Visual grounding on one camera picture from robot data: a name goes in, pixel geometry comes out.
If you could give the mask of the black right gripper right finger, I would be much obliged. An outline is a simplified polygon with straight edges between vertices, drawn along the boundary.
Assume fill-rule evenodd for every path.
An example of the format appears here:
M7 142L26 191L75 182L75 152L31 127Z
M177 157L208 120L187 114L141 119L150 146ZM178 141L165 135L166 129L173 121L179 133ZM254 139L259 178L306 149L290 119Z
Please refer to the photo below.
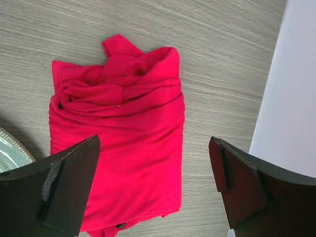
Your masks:
M229 227L237 237L314 237L316 180L212 137L209 156Z

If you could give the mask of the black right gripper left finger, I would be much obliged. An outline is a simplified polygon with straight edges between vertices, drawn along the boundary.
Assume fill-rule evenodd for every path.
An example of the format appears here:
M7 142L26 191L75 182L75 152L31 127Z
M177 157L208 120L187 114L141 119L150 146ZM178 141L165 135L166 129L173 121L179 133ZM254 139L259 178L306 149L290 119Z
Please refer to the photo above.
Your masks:
M2 237L77 237L101 142L91 136L0 175Z

